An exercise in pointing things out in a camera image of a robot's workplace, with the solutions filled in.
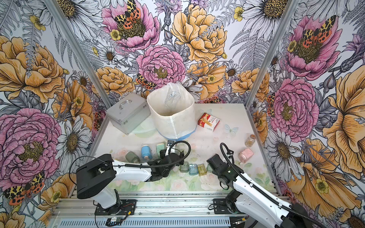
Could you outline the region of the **blue pencil sharpener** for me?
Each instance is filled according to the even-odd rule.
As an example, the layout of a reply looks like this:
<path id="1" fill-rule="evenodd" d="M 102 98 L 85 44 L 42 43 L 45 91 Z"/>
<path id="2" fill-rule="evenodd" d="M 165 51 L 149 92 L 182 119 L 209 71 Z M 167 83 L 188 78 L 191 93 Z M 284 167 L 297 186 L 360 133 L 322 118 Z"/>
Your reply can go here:
<path id="1" fill-rule="evenodd" d="M 141 148 L 141 157 L 144 160 L 151 160 L 153 158 L 151 148 L 149 145 L 143 145 Z"/>

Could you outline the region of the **teal square pencil sharpener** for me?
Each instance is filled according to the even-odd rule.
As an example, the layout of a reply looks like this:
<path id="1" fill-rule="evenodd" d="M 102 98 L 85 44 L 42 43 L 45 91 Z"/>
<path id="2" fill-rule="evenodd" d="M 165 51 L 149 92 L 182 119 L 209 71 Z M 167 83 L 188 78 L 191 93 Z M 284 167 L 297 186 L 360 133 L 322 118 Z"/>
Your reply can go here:
<path id="1" fill-rule="evenodd" d="M 158 143 L 158 144 L 156 145 L 156 154 L 157 154 L 158 156 L 160 156 L 160 152 L 165 153 L 165 150 L 166 150 L 166 146 L 165 146 L 165 144 L 164 144 L 164 143 Z"/>

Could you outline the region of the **translucent green shavings tray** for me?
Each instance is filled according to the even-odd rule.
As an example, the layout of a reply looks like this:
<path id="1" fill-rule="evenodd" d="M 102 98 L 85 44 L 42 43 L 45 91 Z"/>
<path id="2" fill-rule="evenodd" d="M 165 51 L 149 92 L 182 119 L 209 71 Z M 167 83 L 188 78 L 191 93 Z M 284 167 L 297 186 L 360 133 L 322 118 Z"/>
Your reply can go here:
<path id="1" fill-rule="evenodd" d="M 183 164 L 181 164 L 179 171 L 181 173 L 188 173 L 189 172 L 189 162 L 185 161 Z"/>

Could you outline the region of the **translucent yellow shavings tray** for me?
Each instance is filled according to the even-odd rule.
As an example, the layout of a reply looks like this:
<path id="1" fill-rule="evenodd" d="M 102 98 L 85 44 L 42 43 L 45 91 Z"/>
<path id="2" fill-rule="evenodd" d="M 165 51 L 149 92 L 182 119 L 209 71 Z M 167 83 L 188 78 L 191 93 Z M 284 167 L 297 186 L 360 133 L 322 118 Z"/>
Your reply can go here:
<path id="1" fill-rule="evenodd" d="M 207 170 L 204 164 L 198 164 L 197 170 L 199 176 L 205 176 L 207 174 Z"/>

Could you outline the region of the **pink pencil sharpener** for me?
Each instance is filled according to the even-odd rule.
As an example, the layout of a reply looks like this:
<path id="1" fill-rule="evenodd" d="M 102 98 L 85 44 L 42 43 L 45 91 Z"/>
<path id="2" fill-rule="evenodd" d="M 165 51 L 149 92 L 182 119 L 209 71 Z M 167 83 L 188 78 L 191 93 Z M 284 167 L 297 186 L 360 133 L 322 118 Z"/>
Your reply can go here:
<path id="1" fill-rule="evenodd" d="M 253 155 L 254 152 L 250 148 L 246 148 L 239 153 L 238 158 L 240 163 L 246 163 Z"/>

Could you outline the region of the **dark green pencil sharpener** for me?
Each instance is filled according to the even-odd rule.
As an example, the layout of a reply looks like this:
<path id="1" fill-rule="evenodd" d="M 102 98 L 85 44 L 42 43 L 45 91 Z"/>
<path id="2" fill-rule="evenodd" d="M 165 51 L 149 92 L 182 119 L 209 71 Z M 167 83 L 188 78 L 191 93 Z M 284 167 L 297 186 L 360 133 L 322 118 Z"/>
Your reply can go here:
<path id="1" fill-rule="evenodd" d="M 130 151 L 125 155 L 126 160 L 129 163 L 140 163 L 140 158 L 134 152 Z"/>

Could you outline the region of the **translucent blue shavings tray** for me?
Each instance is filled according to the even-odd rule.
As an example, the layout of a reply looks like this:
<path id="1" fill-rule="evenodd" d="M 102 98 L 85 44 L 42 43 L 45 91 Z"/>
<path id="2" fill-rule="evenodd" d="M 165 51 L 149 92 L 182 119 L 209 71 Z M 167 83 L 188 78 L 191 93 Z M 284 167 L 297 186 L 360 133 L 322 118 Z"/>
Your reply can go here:
<path id="1" fill-rule="evenodd" d="M 190 176 L 195 176 L 198 175 L 199 171 L 198 171 L 198 166 L 197 164 L 189 164 L 189 175 Z"/>

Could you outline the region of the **clear teal shavings tray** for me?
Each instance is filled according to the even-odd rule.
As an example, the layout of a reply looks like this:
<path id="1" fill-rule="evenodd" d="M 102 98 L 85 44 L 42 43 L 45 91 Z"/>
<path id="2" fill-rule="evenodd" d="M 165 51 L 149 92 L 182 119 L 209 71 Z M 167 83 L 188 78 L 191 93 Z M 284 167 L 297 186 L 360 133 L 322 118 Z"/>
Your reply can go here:
<path id="1" fill-rule="evenodd" d="M 207 165 L 207 172 L 208 173 L 213 173 L 213 169 L 212 169 L 210 164 Z"/>

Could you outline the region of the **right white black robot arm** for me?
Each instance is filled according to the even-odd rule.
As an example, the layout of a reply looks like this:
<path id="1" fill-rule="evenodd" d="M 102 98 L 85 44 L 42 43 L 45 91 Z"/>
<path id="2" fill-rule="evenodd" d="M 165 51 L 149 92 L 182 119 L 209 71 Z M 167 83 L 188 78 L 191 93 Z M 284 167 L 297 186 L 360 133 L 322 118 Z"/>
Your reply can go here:
<path id="1" fill-rule="evenodd" d="M 258 185 L 247 173 L 234 164 L 234 151 L 220 143 L 225 158 L 218 154 L 207 160 L 221 184 L 232 188 L 226 196 L 232 213 L 245 213 L 267 228 L 324 228 L 322 222 L 311 218 L 300 204 L 290 204 Z"/>

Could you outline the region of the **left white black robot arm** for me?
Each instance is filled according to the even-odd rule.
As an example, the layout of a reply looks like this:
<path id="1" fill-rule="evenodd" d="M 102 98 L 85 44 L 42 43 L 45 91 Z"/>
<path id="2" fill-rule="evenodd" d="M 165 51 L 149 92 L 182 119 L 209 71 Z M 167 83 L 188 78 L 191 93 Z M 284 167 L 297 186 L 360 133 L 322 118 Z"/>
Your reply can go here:
<path id="1" fill-rule="evenodd" d="M 176 166 L 182 165 L 190 152 L 191 145 L 187 141 L 176 141 L 162 158 L 147 163 L 122 162 L 110 154 L 94 157 L 76 171 L 77 198 L 92 199 L 105 210 L 120 208 L 118 191 L 108 187 L 111 182 L 159 181 L 168 177 Z"/>

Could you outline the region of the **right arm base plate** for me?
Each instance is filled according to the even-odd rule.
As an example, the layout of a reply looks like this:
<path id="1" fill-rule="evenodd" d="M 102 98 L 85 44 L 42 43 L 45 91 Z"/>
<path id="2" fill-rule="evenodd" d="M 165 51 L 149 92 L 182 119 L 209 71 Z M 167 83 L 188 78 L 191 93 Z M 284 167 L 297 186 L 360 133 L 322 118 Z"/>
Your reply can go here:
<path id="1" fill-rule="evenodd" d="M 238 210 L 235 204 L 226 199 L 216 198 L 213 199 L 213 211 L 214 214 L 237 214 Z"/>

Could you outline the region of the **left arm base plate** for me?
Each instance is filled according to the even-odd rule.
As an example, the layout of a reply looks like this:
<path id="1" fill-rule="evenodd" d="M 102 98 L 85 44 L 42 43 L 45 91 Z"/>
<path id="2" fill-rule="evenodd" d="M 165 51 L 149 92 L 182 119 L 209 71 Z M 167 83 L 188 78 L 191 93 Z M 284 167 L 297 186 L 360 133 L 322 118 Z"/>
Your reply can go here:
<path id="1" fill-rule="evenodd" d="M 96 216 L 124 216 L 124 215 L 134 215 L 136 209 L 137 200 L 135 199 L 120 199 L 117 204 L 104 209 L 100 204 L 97 205 L 95 215 Z"/>

